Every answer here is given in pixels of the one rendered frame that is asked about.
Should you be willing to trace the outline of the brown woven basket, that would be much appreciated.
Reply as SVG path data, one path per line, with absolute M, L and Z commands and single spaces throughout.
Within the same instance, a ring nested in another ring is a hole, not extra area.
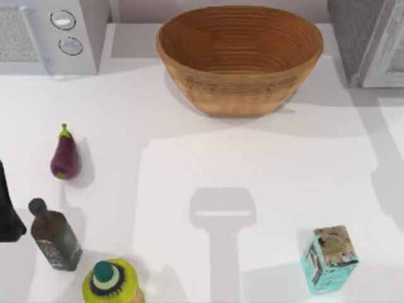
M 310 21 L 264 6 L 209 6 L 164 23 L 156 48 L 174 84 L 212 117 L 280 108 L 314 69 L 323 36 Z

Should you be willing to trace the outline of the pale microwave oven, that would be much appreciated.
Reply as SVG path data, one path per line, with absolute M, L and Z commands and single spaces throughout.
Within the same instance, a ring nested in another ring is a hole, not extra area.
M 109 9 L 109 0 L 0 0 L 0 75 L 97 74 Z M 51 23 L 51 13 L 60 10 L 76 18 L 71 30 Z M 80 55 L 59 49 L 59 40 L 66 37 L 83 44 Z

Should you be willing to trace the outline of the round microwave knob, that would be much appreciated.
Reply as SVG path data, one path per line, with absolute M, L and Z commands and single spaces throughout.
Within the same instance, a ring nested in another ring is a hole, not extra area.
M 59 49 L 69 56 L 78 56 L 83 52 L 83 44 L 74 37 L 66 37 L 58 42 Z
M 76 25 L 76 18 L 66 10 L 55 11 L 50 14 L 50 22 L 60 30 L 71 30 Z

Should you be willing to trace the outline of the dark square bottle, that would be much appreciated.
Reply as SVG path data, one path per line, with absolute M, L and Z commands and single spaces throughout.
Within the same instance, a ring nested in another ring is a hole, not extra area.
M 34 216 L 30 233 L 45 259 L 55 270 L 74 271 L 82 249 L 66 217 L 41 198 L 32 199 L 28 209 Z

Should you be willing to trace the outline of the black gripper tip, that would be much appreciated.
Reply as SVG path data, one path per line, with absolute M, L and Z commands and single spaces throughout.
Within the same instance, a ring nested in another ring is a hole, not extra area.
M 11 202 L 3 163 L 0 161 L 0 242 L 17 242 L 26 232 L 27 228 Z

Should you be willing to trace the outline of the teal carton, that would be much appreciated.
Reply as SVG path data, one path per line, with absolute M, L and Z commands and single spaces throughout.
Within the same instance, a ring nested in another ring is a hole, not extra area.
M 312 230 L 300 259 L 312 295 L 340 290 L 358 263 L 344 225 Z

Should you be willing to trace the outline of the purple eggplant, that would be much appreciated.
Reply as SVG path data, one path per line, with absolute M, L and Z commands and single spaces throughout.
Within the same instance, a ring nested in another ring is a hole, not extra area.
M 75 140 L 66 123 L 61 124 L 58 144 L 50 162 L 50 170 L 54 177 L 68 180 L 78 173 L 79 156 Z

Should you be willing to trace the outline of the yellow-green bottle with green cap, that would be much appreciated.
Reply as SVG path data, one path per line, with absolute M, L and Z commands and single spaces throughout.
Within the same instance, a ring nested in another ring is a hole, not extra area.
M 146 303 L 138 275 L 125 259 L 99 261 L 82 284 L 85 303 Z

